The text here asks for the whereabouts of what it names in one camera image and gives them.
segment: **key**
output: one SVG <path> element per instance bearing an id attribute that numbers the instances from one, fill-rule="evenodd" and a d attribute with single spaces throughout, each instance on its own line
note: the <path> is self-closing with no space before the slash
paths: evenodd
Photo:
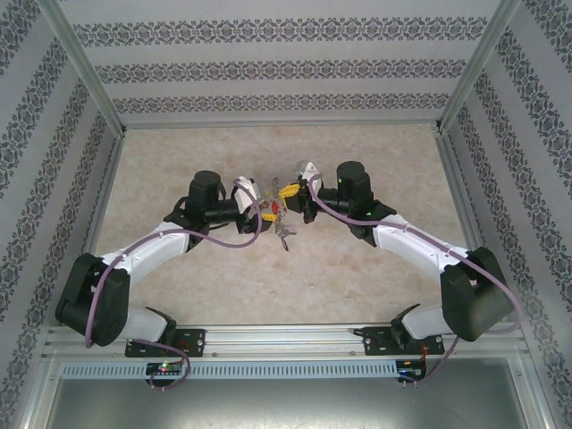
<path id="1" fill-rule="evenodd" d="M 292 226 L 290 225 L 281 225 L 280 235 L 284 238 L 288 237 L 289 235 L 296 235 L 296 231 L 292 230 Z"/>
<path id="2" fill-rule="evenodd" d="M 280 237 L 280 240 L 282 241 L 282 246 L 284 247 L 284 250 L 290 252 L 290 249 L 288 248 L 288 245 L 286 244 L 286 240 L 284 239 L 284 237 Z"/>

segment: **patterned wallpaper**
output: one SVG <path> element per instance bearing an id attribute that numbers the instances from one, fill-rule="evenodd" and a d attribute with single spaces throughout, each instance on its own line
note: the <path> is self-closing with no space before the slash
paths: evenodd
<path id="1" fill-rule="evenodd" d="M 61 6 L 126 124 L 436 120 L 499 0 Z"/>
<path id="2" fill-rule="evenodd" d="M 556 427 L 572 427 L 572 76 L 566 2 L 523 1 L 449 137 L 487 245 L 505 255 Z"/>
<path id="3" fill-rule="evenodd" d="M 0 428 L 25 403 L 116 145 L 30 0 L 0 1 Z"/>

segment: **marble surface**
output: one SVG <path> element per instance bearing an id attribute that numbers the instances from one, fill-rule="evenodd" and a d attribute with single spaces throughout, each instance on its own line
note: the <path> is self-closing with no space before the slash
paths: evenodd
<path id="1" fill-rule="evenodd" d="M 308 159 L 335 186 L 335 170 L 361 161 L 375 197 L 416 226 L 464 245 L 428 125 L 130 130 L 97 244 L 103 254 L 153 230 L 188 192 L 199 170 L 213 170 L 230 191 L 245 175 L 267 190 L 293 180 Z M 250 248 L 203 242 L 155 270 L 131 293 L 180 324 L 328 324 L 387 322 L 407 306 L 439 299 L 439 287 L 410 263 L 356 240 L 325 214 L 297 228 L 284 251 L 273 228 Z M 213 237 L 242 242 L 234 226 Z"/>

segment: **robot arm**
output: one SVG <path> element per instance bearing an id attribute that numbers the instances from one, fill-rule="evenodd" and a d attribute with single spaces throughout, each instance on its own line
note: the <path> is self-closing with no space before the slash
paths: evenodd
<path id="1" fill-rule="evenodd" d="M 302 213 L 305 223 L 311 223 L 318 211 L 323 211 L 308 189 L 310 179 L 319 171 L 312 163 L 302 161 L 295 174 L 297 182 L 285 188 L 282 197 L 289 209 Z M 421 307 L 417 304 L 391 321 L 392 336 L 402 347 L 410 341 L 445 333 L 474 341 L 513 310 L 511 302 L 496 285 L 451 255 L 465 257 L 505 283 L 490 250 L 468 251 L 452 246 L 408 223 L 395 210 L 374 199 L 369 175 L 361 163 L 349 161 L 338 166 L 337 182 L 337 189 L 325 188 L 321 179 L 312 181 L 311 186 L 328 208 L 350 220 L 383 220 L 395 225 L 348 223 L 358 239 L 403 257 L 441 285 L 440 305 Z"/>
<path id="2" fill-rule="evenodd" d="M 264 193 L 253 181 L 239 177 L 238 184 L 257 201 L 264 198 Z M 254 232 L 257 217 L 248 217 L 252 204 L 246 192 L 238 187 L 227 199 L 221 177 L 215 172 L 198 172 L 190 183 L 189 195 L 179 200 L 157 228 L 138 240 L 129 255 L 124 252 L 132 245 L 101 257 L 87 253 L 76 259 L 58 303 L 56 319 L 85 335 L 95 287 L 105 269 L 123 255 L 105 279 L 105 287 L 99 296 L 91 331 L 93 342 L 106 346 L 117 339 L 141 339 L 170 345 L 176 322 L 152 308 L 129 308 L 130 292 L 146 275 L 188 252 L 202 240 L 185 231 L 206 236 L 211 225 L 233 222 L 239 233 Z M 266 219 L 262 231 L 272 224 L 272 218 Z"/>

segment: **enclosure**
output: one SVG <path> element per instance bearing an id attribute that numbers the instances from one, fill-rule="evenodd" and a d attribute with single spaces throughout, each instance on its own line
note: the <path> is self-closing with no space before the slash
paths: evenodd
<path id="1" fill-rule="evenodd" d="M 0 427 L 572 427 L 570 7 L 2 0 Z M 206 330 L 178 393 L 150 391 L 153 359 L 126 358 L 125 341 L 87 350 L 58 325 L 76 258 L 152 231 L 195 172 L 271 195 L 303 159 L 329 186 L 360 161 L 414 225 L 489 248 L 521 328 L 462 341 L 402 390 L 395 357 L 367 356 L 349 330 L 438 285 L 291 211 L 289 251 L 273 229 L 242 250 L 201 243 L 131 293 Z"/>

